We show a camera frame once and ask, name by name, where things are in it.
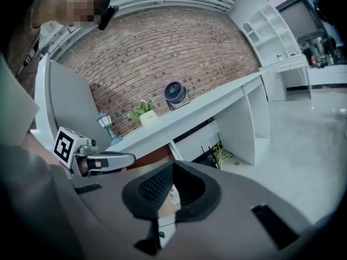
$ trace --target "potted plant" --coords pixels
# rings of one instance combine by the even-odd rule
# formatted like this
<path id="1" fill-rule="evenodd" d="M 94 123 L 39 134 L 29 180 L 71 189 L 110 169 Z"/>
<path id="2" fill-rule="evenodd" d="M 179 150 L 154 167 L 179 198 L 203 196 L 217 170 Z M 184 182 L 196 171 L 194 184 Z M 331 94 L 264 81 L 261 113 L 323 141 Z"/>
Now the potted plant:
<path id="1" fill-rule="evenodd" d="M 140 108 L 132 114 L 129 114 L 132 120 L 140 118 L 141 124 L 146 126 L 155 121 L 158 116 L 153 111 L 153 101 L 150 99 L 148 102 L 141 100 Z"/>

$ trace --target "fan stand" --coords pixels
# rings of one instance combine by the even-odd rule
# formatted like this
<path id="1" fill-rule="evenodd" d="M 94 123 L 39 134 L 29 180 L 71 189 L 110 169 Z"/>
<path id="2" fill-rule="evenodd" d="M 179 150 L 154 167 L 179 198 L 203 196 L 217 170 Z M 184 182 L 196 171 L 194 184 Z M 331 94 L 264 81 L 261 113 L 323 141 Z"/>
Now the fan stand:
<path id="1" fill-rule="evenodd" d="M 174 106 L 171 102 L 169 102 L 168 100 L 166 101 L 166 103 L 168 104 L 168 107 L 169 107 L 169 109 L 170 109 L 171 111 L 174 111 L 174 110 L 176 110 L 176 109 L 178 109 L 178 108 L 181 108 L 182 106 L 184 106 L 184 105 L 190 103 L 191 97 L 190 97 L 190 95 L 189 95 L 187 89 L 184 88 L 184 90 L 185 90 L 185 97 L 188 97 L 188 99 L 185 99 L 185 98 L 184 98 L 184 100 L 186 100 L 186 101 L 181 102 L 181 103 L 179 103 L 179 104 L 174 104 L 175 106 Z"/>

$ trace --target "green plant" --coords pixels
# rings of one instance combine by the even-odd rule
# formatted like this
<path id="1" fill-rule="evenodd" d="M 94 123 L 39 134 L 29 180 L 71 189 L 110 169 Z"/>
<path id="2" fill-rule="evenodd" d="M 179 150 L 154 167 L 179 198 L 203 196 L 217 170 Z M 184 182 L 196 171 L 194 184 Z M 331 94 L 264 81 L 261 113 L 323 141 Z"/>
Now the green plant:
<path id="1" fill-rule="evenodd" d="M 135 120 L 135 119 L 138 119 L 144 113 L 147 113 L 153 109 L 154 109 L 154 104 L 152 99 L 150 99 L 148 102 L 146 102 L 145 100 L 141 100 L 140 108 L 134 113 L 129 114 L 128 116 L 132 120 Z"/>

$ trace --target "brick wall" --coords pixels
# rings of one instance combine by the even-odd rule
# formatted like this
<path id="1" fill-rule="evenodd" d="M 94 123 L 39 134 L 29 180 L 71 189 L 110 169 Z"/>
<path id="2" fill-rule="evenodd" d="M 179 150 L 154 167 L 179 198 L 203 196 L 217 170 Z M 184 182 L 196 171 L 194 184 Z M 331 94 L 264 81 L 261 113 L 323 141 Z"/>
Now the brick wall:
<path id="1" fill-rule="evenodd" d="M 140 125 L 128 113 L 153 98 L 155 112 L 169 109 L 164 87 L 180 81 L 192 98 L 257 71 L 237 26 L 223 14 L 161 8 L 117 18 L 105 31 L 84 36 L 60 63 L 85 77 L 100 112 L 125 135 Z"/>

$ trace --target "white tile floor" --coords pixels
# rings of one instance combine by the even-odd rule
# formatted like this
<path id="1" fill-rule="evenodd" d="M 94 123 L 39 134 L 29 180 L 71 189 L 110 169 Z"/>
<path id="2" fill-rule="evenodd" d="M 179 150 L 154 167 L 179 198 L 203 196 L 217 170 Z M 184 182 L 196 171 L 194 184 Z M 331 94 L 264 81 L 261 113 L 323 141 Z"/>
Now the white tile floor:
<path id="1" fill-rule="evenodd" d="M 347 90 L 312 92 L 312 101 L 292 94 L 269 103 L 270 145 L 255 166 L 237 167 L 230 158 L 222 168 L 261 183 L 315 223 L 336 208 L 346 187 Z"/>

